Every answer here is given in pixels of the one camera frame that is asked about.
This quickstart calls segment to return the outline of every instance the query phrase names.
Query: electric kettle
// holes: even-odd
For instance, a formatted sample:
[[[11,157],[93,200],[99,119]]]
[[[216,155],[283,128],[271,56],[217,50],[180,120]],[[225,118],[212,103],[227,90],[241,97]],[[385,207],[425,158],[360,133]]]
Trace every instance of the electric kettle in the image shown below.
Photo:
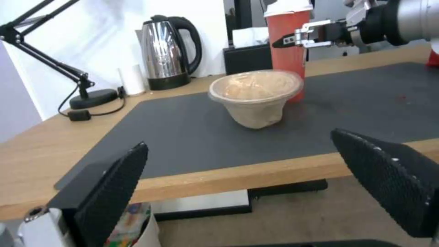
[[[186,47],[179,30],[186,29],[195,44],[195,58],[188,61]],[[155,15],[143,23],[140,38],[142,57],[151,90],[180,87],[191,81],[200,65],[201,39],[195,26],[183,17]]]

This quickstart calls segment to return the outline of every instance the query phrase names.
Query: kettle handle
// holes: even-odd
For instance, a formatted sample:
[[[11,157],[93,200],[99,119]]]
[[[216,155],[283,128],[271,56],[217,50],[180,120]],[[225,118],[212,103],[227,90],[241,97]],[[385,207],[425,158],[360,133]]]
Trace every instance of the kettle handle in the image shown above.
[[[202,48],[201,48],[201,39],[200,39],[200,35],[198,34],[197,29],[195,28],[195,26],[186,18],[184,17],[169,17],[168,18],[169,22],[172,23],[172,25],[174,26],[174,28],[177,30],[180,29],[185,29],[187,31],[189,31],[189,33],[191,34],[191,39],[193,40],[194,44],[195,44],[195,58],[194,60],[189,63],[188,58],[186,56],[186,61],[187,61],[187,70],[189,74],[192,74],[200,65],[201,62],[201,57],[202,57]]]

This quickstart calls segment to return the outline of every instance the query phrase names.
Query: floor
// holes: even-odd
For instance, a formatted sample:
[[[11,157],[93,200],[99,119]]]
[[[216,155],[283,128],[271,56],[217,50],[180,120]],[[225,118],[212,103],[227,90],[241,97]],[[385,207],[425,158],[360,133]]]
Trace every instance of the floor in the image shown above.
[[[353,178],[328,180],[320,192],[261,197],[251,214],[160,222],[163,247],[231,246],[377,239],[428,246],[408,236]]]

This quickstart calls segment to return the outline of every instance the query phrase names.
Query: black mat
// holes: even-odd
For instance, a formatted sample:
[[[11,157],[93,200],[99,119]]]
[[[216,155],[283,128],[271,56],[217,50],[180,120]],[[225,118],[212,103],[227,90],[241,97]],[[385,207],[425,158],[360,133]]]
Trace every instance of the black mat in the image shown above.
[[[141,177],[153,178],[335,152],[335,127],[390,142],[439,137],[439,69],[404,63],[315,76],[305,89],[305,100],[287,103],[280,123],[256,131],[207,93],[139,103],[55,188],[140,141],[150,150]]]

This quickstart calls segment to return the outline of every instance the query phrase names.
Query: wooden table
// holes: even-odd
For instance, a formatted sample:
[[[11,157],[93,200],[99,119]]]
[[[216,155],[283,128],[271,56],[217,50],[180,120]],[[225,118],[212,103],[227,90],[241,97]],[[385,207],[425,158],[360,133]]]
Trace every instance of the wooden table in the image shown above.
[[[426,63],[430,46],[400,48],[331,60],[309,62],[306,76],[371,68],[399,62]],[[47,121],[0,145],[0,220],[21,218],[27,210],[45,204],[57,191],[53,185],[75,165],[137,103],[207,91],[220,76],[193,80],[187,86],[147,92],[127,99],[124,109],[87,122],[62,116]],[[96,107],[105,112],[120,102]],[[408,143],[439,162],[439,138]],[[180,198],[226,191],[290,184],[351,175],[338,153],[201,171],[139,181],[132,202]]]

